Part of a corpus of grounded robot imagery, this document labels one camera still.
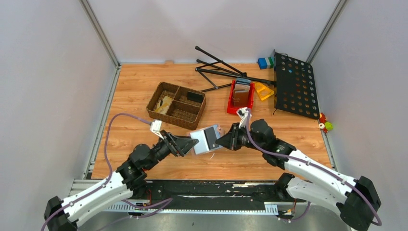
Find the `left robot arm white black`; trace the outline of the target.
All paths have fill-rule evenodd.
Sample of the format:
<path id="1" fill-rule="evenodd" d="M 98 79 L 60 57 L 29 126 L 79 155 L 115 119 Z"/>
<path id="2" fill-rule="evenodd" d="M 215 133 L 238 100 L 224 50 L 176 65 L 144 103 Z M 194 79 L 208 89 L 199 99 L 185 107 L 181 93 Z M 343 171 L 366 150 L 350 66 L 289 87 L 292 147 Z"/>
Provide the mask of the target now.
<path id="1" fill-rule="evenodd" d="M 137 145 L 128 159 L 116 171 L 93 186 L 64 199 L 55 196 L 46 205 L 42 230 L 76 231 L 86 221 L 116 202 L 134 197 L 141 199 L 147 194 L 146 171 L 168 155 L 184 157 L 198 139 L 175 136 L 164 130 L 157 144 Z"/>

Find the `black credit card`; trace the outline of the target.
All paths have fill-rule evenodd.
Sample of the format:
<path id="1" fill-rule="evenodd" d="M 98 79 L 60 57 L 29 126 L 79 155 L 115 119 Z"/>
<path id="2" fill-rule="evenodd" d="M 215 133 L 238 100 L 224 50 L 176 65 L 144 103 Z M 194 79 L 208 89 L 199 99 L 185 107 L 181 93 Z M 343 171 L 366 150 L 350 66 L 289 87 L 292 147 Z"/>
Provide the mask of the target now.
<path id="1" fill-rule="evenodd" d="M 201 94 L 198 94 L 196 92 L 188 91 L 187 92 L 187 100 L 193 101 L 193 102 L 196 102 L 196 103 L 202 103 L 204 101 L 204 96 L 201 95 Z"/>
<path id="2" fill-rule="evenodd" d="M 215 141 L 220 137 L 220 132 L 217 126 L 211 126 L 204 130 L 204 136 L 209 150 L 217 150 L 220 145 L 215 144 Z"/>

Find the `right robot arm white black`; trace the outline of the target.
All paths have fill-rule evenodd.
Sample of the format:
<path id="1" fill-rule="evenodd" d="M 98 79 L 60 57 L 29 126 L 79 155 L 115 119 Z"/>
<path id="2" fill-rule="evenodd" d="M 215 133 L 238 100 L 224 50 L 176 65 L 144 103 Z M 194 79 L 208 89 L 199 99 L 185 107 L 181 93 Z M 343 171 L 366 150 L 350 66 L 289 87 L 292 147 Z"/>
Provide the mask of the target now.
<path id="1" fill-rule="evenodd" d="M 356 179 L 318 163 L 277 138 L 263 119 L 250 125 L 234 123 L 215 143 L 234 151 L 242 147 L 258 150 L 270 165 L 285 170 L 275 187 L 281 201 L 291 197 L 317 204 L 356 231 L 382 225 L 377 214 L 381 201 L 372 180 Z"/>

